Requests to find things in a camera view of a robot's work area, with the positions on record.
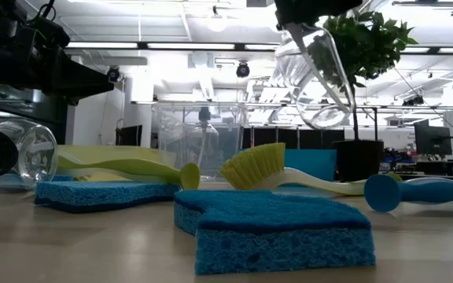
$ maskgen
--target yellow-green scrub brush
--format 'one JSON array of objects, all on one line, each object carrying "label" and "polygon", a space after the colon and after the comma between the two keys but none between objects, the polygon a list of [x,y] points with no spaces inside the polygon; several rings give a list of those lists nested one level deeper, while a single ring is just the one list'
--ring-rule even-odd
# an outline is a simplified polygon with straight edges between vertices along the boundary
[{"label": "yellow-green scrub brush", "polygon": [[323,181],[292,168],[284,168],[284,143],[259,145],[228,160],[219,173],[235,189],[275,189],[300,184],[346,196],[362,196],[366,180],[336,183]]},{"label": "yellow-green scrub brush", "polygon": [[186,164],[179,171],[167,165],[143,159],[109,160],[82,164],[73,156],[59,154],[58,174],[78,178],[96,172],[110,173],[132,181],[180,184],[183,189],[198,189],[201,181],[201,170],[194,163]]}]

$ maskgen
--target brush bristles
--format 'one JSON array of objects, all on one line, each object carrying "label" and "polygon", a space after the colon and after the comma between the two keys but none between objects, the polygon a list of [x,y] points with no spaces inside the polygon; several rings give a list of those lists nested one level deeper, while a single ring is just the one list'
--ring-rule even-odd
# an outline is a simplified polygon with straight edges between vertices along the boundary
[{"label": "brush bristles", "polygon": [[254,189],[274,173],[284,170],[284,143],[259,145],[240,152],[219,169],[235,189]]}]

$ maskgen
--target black plant pot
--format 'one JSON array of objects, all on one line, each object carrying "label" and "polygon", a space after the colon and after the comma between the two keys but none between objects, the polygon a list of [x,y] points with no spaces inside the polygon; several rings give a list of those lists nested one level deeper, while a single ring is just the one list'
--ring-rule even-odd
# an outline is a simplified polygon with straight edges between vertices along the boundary
[{"label": "black plant pot", "polygon": [[384,156],[383,141],[336,141],[337,169],[341,182],[368,179],[378,174]]}]

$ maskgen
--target wooden table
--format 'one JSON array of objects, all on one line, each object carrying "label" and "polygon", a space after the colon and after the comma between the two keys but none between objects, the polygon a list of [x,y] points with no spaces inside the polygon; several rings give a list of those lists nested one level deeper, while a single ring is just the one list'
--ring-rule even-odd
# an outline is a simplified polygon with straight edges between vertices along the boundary
[{"label": "wooden table", "polygon": [[453,283],[453,203],[381,214],[341,201],[372,222],[377,266],[196,277],[195,241],[174,227],[172,202],[72,215],[0,195],[0,282]]}]

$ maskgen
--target potted plant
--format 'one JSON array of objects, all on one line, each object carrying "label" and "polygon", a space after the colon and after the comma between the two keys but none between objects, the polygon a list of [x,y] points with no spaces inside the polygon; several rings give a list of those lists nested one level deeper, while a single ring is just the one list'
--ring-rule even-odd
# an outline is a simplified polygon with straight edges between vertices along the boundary
[{"label": "potted plant", "polygon": [[[400,60],[400,52],[408,44],[417,42],[408,35],[412,28],[407,23],[397,20],[385,20],[382,13],[366,12],[355,13],[353,17],[341,15],[330,17],[323,27],[330,32],[337,47],[345,74],[355,98],[355,88],[365,87],[357,81],[357,77],[376,79],[387,72]],[[323,48],[324,37],[316,37],[309,46],[311,53],[326,54]],[[342,81],[336,74],[336,68],[330,67],[330,59],[315,57],[317,69],[322,71],[323,77],[332,85],[345,91]],[[356,109],[352,110],[354,120],[354,140],[339,141],[337,149],[337,168],[342,182],[349,182],[368,178],[378,173],[382,158],[384,143],[382,141],[367,141],[359,139],[358,120]]]}]

